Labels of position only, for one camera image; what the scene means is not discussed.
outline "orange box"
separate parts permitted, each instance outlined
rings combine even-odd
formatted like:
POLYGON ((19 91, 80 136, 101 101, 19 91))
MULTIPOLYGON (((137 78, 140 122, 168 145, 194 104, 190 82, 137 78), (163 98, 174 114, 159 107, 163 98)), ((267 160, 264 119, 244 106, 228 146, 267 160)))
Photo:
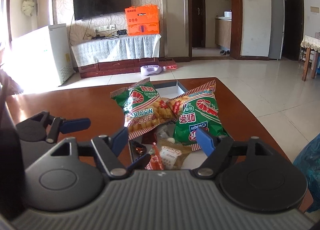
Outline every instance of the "orange box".
POLYGON ((159 13, 158 6, 147 4, 144 6, 125 9, 129 35, 158 34, 159 13))
POLYGON ((160 33, 158 22, 128 25, 129 35, 144 35, 144 34, 158 34, 158 33, 160 33))

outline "lace table cover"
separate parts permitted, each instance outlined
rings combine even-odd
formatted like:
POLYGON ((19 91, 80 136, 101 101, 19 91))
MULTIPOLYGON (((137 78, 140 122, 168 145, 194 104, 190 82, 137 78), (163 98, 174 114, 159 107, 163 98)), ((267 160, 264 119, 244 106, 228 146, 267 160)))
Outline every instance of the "lace table cover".
POLYGON ((119 60, 158 58, 160 34, 128 36, 114 39, 85 40, 73 45, 78 67, 119 60))
POLYGON ((314 51, 320 52, 320 40, 305 35, 301 43, 303 48, 311 48, 314 51))

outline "brown coffee table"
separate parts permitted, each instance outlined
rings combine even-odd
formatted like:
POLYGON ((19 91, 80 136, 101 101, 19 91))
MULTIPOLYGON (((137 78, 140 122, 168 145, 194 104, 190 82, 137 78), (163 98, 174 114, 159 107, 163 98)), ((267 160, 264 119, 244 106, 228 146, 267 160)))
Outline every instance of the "brown coffee table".
MULTIPOLYGON (((271 145, 286 159, 287 156, 276 141, 245 107, 243 103, 217 78, 196 78, 178 80, 187 90, 215 80, 217 87, 215 96, 219 106, 219 118, 236 141, 246 141, 251 136, 259 136, 265 143, 271 145)), ((153 84, 169 81, 156 81, 153 84)), ((74 136, 78 141, 90 140, 100 134, 112 135, 124 124, 122 109, 116 102, 110 99, 110 92, 128 86, 130 84, 107 85, 88 88, 67 89, 41 94, 14 95, 7 98, 7 104, 13 121, 17 124, 32 115, 47 110, 54 116, 67 119, 88 117, 91 127, 88 130, 72 134, 60 134, 59 140, 74 136)), ((119 156, 120 161, 128 166, 131 163, 129 148, 126 146, 119 156)), ((83 161, 92 163, 91 159, 83 158, 83 161)), ((313 199, 308 191, 301 211, 306 211, 313 199)))

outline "refrigerator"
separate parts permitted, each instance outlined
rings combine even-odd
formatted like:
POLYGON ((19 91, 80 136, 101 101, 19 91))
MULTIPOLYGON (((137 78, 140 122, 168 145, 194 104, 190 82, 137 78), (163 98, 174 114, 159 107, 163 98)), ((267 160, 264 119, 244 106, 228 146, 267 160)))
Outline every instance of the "refrigerator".
POLYGON ((269 48, 270 59, 281 59, 284 39, 284 21, 284 0, 271 0, 271 37, 269 48))
POLYGON ((7 73, 25 93, 49 91, 73 75, 66 24, 49 25, 12 41, 7 73))

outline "refrigerator door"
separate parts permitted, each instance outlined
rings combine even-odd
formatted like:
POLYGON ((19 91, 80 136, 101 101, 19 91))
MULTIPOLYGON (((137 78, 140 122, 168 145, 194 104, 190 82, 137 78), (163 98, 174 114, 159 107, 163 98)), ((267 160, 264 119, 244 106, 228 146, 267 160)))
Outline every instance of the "refrigerator door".
POLYGON ((270 59, 281 59, 284 38, 284 11, 284 0, 271 0, 270 59))

